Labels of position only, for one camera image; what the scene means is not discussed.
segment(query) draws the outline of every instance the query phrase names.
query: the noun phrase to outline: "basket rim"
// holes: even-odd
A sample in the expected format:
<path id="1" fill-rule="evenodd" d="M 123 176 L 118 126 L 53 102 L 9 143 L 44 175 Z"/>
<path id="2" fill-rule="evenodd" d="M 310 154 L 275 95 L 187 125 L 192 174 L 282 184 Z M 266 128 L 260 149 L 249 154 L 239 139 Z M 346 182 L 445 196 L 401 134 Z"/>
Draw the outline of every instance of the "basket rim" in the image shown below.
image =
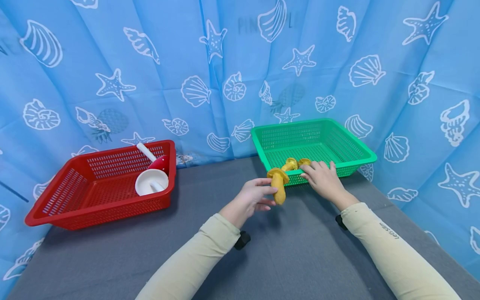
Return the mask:
<path id="1" fill-rule="evenodd" d="M 305 120 L 305 121 L 298 121 L 298 122 L 290 122 L 290 123 L 282 123 L 282 124 L 271 124 L 271 125 L 264 125 L 264 126 L 258 126 L 258 127 L 253 127 L 251 130 L 252 133 L 252 139 L 253 139 L 253 144 L 255 145 L 255 149 L 257 150 L 258 156 L 260 157 L 260 160 L 262 161 L 262 164 L 264 165 L 266 170 L 270 170 L 272 166 L 268 162 L 267 157 L 265 156 L 265 152 L 262 149 L 262 145 L 260 144 L 260 140 L 258 139 L 257 136 L 257 131 L 258 130 L 263 130 L 266 128 L 278 128 L 278 127 L 289 127 L 291 124 L 302 124 L 302 123 L 317 123 L 317 122 L 323 122 L 323 121 L 329 121 L 333 123 L 336 127 L 338 127 L 340 130 L 342 130 L 347 136 L 352 138 L 356 144 L 361 147 L 364 151 L 367 152 L 369 157 L 364 158 L 364 159 L 358 159 L 358 160 L 352 160 L 344 163 L 338 163 L 336 164 L 336 168 L 346 168 L 346 167 L 351 167 L 351 166 L 357 166 L 357 165 L 365 165 L 365 164 L 370 164 L 374 163 L 377 161 L 377 154 L 375 154 L 367 145 L 365 145 L 364 142 L 362 142 L 358 137 L 353 135 L 350 131 L 348 131 L 344 126 L 342 126 L 340 123 L 338 123 L 336 120 L 332 118 L 318 118 L 318 119 L 311 119 L 311 120 Z M 292 170 L 292 171 L 287 171 L 287 175 L 299 175 L 304 173 L 302 170 Z"/>
<path id="2" fill-rule="evenodd" d="M 80 156 L 75 156 L 70 158 L 64 165 L 63 167 L 55 174 L 54 178 L 52 179 L 51 183 L 47 186 L 47 188 L 43 191 L 43 193 L 40 195 L 40 197 L 37 199 L 35 202 L 34 206 L 30 209 L 28 214 L 25 217 L 25 224 L 28 226 L 38 226 L 38 225 L 43 225 L 43 224 L 52 224 L 54 222 L 58 221 L 63 221 L 65 219 L 69 219 L 72 217 L 76 216 L 84 216 L 90 213 L 94 212 L 100 212 L 100 211 L 105 211 L 109 210 L 112 208 L 120 207 L 120 206 L 125 206 L 128 204 L 133 204 L 137 202 L 143 202 L 159 197 L 163 197 L 167 194 L 170 194 L 175 186 L 175 176 L 177 173 L 177 159 L 176 159 L 176 149 L 175 149 L 175 143 L 172 140 L 162 140 L 162 141 L 155 141 L 155 142 L 150 142 L 150 143 L 145 143 L 146 146 L 157 146 L 159 144 L 168 144 L 170 147 L 170 158 L 169 158 L 169 172 L 168 172 L 168 186 L 165 190 L 157 193 L 152 193 L 144 196 L 136 196 L 120 201 L 115 201 L 111 203 L 106 203 L 106 204 L 101 204 L 101 205 L 96 205 L 96 206 L 91 206 L 91 207 L 86 207 L 74 211 L 70 211 L 67 213 L 60 213 L 57 215 L 52 215 L 52 216 L 43 216 L 40 218 L 35 218 L 34 215 L 38 211 L 38 209 L 42 209 L 47 202 L 50 200 L 50 196 L 55 192 L 57 186 L 59 185 L 61 179 L 65 175 L 68 170 L 70 170 L 69 165 L 76 160 L 84 160 L 88 158 L 93 158 L 97 157 L 99 152 L 104 152 L 106 155 L 108 154 L 115 154 L 115 153 L 123 153 L 128 150 L 137 150 L 136 145 L 132 146 L 127 146 L 127 147 L 120 147 L 120 148 L 115 148 L 115 149 L 110 149 L 110 150 L 104 150 L 104 151 L 99 151 L 99 152 L 93 152 L 89 154 L 83 154 Z"/>

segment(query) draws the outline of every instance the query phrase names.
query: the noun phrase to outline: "table surface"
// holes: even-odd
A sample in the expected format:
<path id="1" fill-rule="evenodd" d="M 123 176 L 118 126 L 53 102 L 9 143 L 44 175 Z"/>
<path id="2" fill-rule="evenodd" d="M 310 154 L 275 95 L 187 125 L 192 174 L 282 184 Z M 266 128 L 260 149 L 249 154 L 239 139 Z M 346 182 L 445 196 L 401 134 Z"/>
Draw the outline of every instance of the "table surface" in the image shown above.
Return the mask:
<path id="1" fill-rule="evenodd" d="M 132 300 L 150 276 L 247 180 L 265 176 L 258 157 L 178 170 L 168 209 L 79 231 L 52 228 L 8 300 Z M 480 283 L 359 173 L 345 187 L 414 247 L 463 300 Z M 212 270 L 194 299 L 395 299 L 338 211 L 308 185 L 250 218 L 252 237 Z"/>

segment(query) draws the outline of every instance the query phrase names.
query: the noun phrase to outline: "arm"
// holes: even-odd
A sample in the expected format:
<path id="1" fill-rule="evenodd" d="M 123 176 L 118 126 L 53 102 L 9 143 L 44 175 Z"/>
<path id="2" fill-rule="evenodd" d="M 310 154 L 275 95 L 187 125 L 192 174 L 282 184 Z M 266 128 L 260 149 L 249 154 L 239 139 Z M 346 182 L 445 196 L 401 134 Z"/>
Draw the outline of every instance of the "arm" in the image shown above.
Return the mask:
<path id="1" fill-rule="evenodd" d="M 343 223 L 367 249 L 393 294 L 400 300 L 455 300 L 460 297 L 443 277 L 407 242 L 347 192 L 330 162 L 302 166 L 302 176 L 341 211 Z"/>
<path id="2" fill-rule="evenodd" d="M 178 249 L 150 278 L 136 300 L 189 300 L 218 261 L 240 237 L 240 228 L 255 210 L 270 210 L 274 201 L 264 198 L 276 192 L 262 186 L 270 179 L 245 183 L 240 193 L 213 215 L 185 245 Z"/>

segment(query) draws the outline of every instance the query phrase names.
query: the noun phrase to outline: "shower curtain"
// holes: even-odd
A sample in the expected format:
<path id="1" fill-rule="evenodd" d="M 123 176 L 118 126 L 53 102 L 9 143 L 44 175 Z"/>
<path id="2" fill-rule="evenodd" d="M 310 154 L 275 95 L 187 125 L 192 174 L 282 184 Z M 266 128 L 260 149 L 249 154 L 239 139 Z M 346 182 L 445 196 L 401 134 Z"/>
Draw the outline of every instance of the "shower curtain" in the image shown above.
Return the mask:
<path id="1" fill-rule="evenodd" d="M 0 1 L 0 299 L 84 153 L 172 139 L 179 168 L 252 156 L 254 126 L 332 118 L 359 169 L 480 279 L 474 0 Z"/>

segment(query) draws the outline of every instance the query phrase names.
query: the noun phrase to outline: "yellow toy mushroom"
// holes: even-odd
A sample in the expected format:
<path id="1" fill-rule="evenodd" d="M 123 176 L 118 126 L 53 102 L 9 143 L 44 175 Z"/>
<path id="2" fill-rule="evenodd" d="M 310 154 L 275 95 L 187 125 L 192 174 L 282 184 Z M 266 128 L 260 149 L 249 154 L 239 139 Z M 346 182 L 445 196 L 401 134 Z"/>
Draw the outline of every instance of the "yellow toy mushroom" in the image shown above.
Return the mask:
<path id="1" fill-rule="evenodd" d="M 285 164 L 282 167 L 283 171 L 290 171 L 290 170 L 296 170 L 299 168 L 299 165 L 297 163 L 297 160 L 294 159 L 293 157 L 287 158 L 285 161 Z"/>
<path id="2" fill-rule="evenodd" d="M 273 194 L 273 199 L 278 205 L 282 205 L 285 202 L 285 188 L 284 185 L 290 181 L 285 171 L 298 169 L 297 160 L 294 158 L 287 158 L 287 161 L 281 169 L 273 168 L 267 173 L 267 177 L 272 179 L 271 186 L 277 188 L 277 192 Z"/>
<path id="3" fill-rule="evenodd" d="M 299 160 L 299 166 L 301 166 L 301 165 L 309 166 L 311 163 L 312 163 L 312 161 L 309 160 L 308 158 L 302 158 L 301 160 Z"/>

